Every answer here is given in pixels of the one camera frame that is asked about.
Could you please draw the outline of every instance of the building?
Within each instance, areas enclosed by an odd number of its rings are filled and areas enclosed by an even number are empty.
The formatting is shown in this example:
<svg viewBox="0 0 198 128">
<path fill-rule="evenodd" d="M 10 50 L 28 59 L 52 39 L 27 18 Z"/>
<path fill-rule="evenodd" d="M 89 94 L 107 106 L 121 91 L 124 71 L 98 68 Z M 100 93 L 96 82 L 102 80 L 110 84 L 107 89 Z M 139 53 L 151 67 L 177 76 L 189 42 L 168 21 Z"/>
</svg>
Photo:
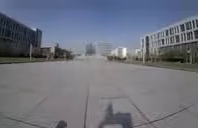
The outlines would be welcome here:
<svg viewBox="0 0 198 128">
<path fill-rule="evenodd" d="M 111 54 L 112 45 L 106 42 L 96 43 L 96 53 L 100 56 L 109 56 Z"/>
<path fill-rule="evenodd" d="M 41 56 L 47 59 L 71 58 L 72 52 L 67 49 L 61 48 L 58 43 L 55 43 L 55 45 L 51 47 L 42 47 Z"/>
<path fill-rule="evenodd" d="M 146 34 L 141 38 L 141 49 L 144 61 L 169 50 L 180 50 L 186 62 L 198 63 L 198 15 Z"/>
<path fill-rule="evenodd" d="M 111 55 L 122 59 L 127 58 L 127 48 L 118 47 L 111 51 Z"/>
<path fill-rule="evenodd" d="M 33 54 L 40 54 L 42 31 L 0 13 L 0 56 L 27 56 L 30 45 Z"/>
<path fill-rule="evenodd" d="M 87 43 L 85 45 L 85 55 L 95 55 L 96 53 L 96 48 L 93 43 Z"/>
<path fill-rule="evenodd" d="M 140 48 L 135 49 L 135 57 L 137 59 L 141 59 L 142 58 L 142 50 Z"/>
</svg>

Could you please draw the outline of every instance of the sky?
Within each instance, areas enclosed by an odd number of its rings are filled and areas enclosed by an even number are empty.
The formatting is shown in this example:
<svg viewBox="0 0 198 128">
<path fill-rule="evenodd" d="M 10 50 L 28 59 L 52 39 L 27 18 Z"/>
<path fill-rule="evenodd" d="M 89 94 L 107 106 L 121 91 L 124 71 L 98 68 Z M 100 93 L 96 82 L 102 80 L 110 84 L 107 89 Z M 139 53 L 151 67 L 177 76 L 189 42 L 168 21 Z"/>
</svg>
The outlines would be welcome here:
<svg viewBox="0 0 198 128">
<path fill-rule="evenodd" d="M 198 0 L 0 0 L 0 12 L 43 30 L 43 46 L 140 47 L 140 37 L 198 14 Z"/>
</svg>

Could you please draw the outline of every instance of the curb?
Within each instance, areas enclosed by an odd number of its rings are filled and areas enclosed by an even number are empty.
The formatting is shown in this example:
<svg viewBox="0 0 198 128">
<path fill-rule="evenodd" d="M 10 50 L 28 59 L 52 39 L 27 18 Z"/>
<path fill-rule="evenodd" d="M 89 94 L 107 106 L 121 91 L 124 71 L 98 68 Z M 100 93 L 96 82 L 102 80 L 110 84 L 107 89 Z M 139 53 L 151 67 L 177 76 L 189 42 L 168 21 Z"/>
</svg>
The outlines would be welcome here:
<svg viewBox="0 0 198 128">
<path fill-rule="evenodd" d="M 38 62 L 56 62 L 56 60 L 52 60 L 52 61 L 26 61 L 26 62 L 0 62 L 0 65 L 3 65 L 3 64 L 38 63 Z"/>
<path fill-rule="evenodd" d="M 148 66 L 148 67 L 156 67 L 156 68 L 165 68 L 165 69 L 172 69 L 172 70 L 179 70 L 179 71 L 188 71 L 188 72 L 194 72 L 198 73 L 198 70 L 191 70 L 191 69 L 184 69 L 184 68 L 178 68 L 178 67 L 165 67 L 165 66 L 157 66 L 157 65 L 146 65 L 146 64 L 137 64 L 137 63 L 128 63 L 128 62 L 118 62 L 118 63 L 124 63 L 124 64 L 132 64 L 132 65 L 140 65 L 140 66 Z"/>
</svg>

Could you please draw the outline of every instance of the grass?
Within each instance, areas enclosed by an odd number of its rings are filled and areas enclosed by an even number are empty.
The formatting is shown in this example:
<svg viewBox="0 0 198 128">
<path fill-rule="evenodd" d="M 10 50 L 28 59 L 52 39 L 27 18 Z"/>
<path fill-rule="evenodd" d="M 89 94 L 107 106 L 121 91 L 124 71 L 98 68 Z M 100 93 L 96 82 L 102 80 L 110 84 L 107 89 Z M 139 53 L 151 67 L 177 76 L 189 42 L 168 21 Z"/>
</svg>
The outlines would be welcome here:
<svg viewBox="0 0 198 128">
<path fill-rule="evenodd" d="M 47 61 L 59 61 L 62 59 L 53 59 Z M 0 63 L 25 63 L 25 62 L 42 62 L 45 61 L 44 58 L 18 58 L 18 57 L 0 57 Z"/>
</svg>

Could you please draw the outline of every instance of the road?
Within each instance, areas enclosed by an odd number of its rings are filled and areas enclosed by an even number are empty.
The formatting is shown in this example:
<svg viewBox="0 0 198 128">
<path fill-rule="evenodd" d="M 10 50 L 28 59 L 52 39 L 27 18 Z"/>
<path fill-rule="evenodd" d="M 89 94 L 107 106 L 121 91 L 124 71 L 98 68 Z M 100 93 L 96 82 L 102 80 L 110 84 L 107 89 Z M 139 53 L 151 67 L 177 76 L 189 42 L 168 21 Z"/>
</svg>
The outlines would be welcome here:
<svg viewBox="0 0 198 128">
<path fill-rule="evenodd" d="M 0 112 L 4 128 L 198 128 L 198 73 L 92 57 L 0 65 Z"/>
</svg>

